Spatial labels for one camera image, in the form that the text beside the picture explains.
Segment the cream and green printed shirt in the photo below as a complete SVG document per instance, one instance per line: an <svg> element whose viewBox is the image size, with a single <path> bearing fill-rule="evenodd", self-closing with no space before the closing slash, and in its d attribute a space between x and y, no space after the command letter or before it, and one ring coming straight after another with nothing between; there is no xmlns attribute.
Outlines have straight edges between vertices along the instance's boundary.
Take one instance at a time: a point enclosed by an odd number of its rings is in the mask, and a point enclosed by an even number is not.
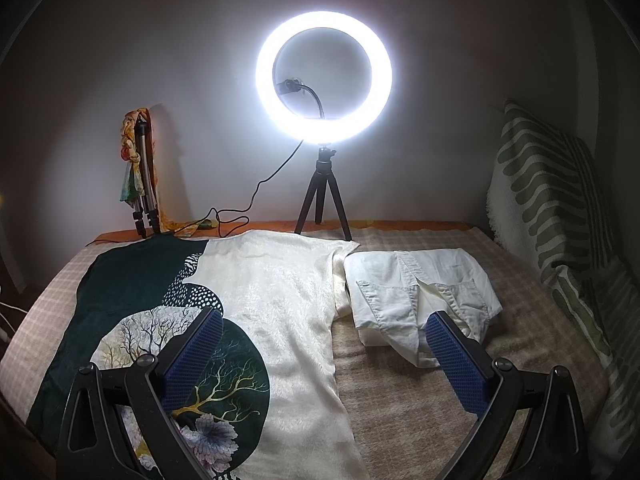
<svg viewBox="0 0 640 480"><path fill-rule="evenodd" d="M363 479L331 327L355 244L250 231L161 236L97 256L27 427L62 479ZM224 334L182 408L160 352L204 308Z"/></svg>

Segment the beige plaid blanket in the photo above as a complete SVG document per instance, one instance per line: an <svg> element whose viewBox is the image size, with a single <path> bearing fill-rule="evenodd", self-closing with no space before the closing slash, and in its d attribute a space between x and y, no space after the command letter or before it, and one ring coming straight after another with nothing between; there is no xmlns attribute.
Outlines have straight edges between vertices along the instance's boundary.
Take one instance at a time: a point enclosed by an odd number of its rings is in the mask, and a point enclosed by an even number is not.
<svg viewBox="0 0 640 480"><path fill-rule="evenodd" d="M604 374L479 230L86 248L1 393L61 479L589 479Z"/></svg>

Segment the folded white shirt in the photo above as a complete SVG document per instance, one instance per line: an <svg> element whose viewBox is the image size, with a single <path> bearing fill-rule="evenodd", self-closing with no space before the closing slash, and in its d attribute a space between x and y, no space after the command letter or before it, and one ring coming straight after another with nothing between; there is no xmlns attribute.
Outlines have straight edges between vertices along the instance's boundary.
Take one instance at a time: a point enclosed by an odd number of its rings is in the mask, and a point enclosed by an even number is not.
<svg viewBox="0 0 640 480"><path fill-rule="evenodd" d="M431 314L447 313L481 342L502 311L488 274L460 248L354 252L344 268L360 342L390 347L417 368L439 367L425 336Z"/></svg>

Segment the folded silver tripod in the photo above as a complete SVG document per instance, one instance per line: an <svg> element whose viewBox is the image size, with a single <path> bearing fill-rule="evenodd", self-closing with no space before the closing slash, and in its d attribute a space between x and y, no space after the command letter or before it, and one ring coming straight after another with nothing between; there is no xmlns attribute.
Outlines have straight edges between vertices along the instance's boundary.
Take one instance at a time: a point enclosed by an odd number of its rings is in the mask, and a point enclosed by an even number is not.
<svg viewBox="0 0 640 480"><path fill-rule="evenodd" d="M138 169L142 191L134 201L134 224L138 234L145 238L145 223L149 223L152 234L160 234L160 212L158 211L155 188L152 179L152 156L148 154L148 134L150 123L142 113L138 114L134 123L134 149L138 155Z"/></svg>

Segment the orange floral scarf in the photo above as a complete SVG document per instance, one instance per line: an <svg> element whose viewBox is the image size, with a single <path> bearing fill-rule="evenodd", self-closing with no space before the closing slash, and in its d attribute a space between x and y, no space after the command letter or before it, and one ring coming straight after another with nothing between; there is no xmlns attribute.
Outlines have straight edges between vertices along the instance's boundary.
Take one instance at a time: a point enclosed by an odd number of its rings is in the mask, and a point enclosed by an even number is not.
<svg viewBox="0 0 640 480"><path fill-rule="evenodd" d="M152 156L152 179L158 211L160 212L160 234L178 234L187 228L195 228L191 206L186 196L186 184L179 158L181 151L178 131L165 107L138 107L122 118L119 138L119 156L125 163L125 175L120 188L119 200L134 213L134 201L142 191L138 169L138 155L134 149L134 123L142 113L150 123L148 154Z"/></svg>

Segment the green striped white pillow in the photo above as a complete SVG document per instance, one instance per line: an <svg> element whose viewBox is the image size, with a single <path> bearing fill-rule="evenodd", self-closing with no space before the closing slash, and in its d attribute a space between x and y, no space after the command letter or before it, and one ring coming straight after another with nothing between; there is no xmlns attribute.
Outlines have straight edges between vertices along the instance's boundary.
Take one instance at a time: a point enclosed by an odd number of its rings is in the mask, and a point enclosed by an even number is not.
<svg viewBox="0 0 640 480"><path fill-rule="evenodd" d="M506 101L487 215L497 243L538 273L608 378L590 440L597 472L609 474L639 434L639 280L587 144Z"/></svg>

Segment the black mini tripod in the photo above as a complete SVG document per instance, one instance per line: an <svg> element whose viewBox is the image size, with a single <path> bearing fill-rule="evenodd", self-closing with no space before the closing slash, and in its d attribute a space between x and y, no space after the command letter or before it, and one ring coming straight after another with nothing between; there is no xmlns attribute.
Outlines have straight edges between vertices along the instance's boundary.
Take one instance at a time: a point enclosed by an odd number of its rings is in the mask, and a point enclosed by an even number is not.
<svg viewBox="0 0 640 480"><path fill-rule="evenodd" d="M311 176L302 203L302 208L300 208L300 213L294 228L295 234L303 232L311 203L316 204L316 209L314 210L314 223L317 226L320 226L323 221L324 205L326 204L326 190L330 190L335 210L337 212L337 218L343 231L344 240L347 240L348 242L352 240L352 232L350 232L346 210L333 172L332 158L335 153L335 150L332 150L332 148L328 148L327 146L322 146L318 149L316 169Z"/></svg>

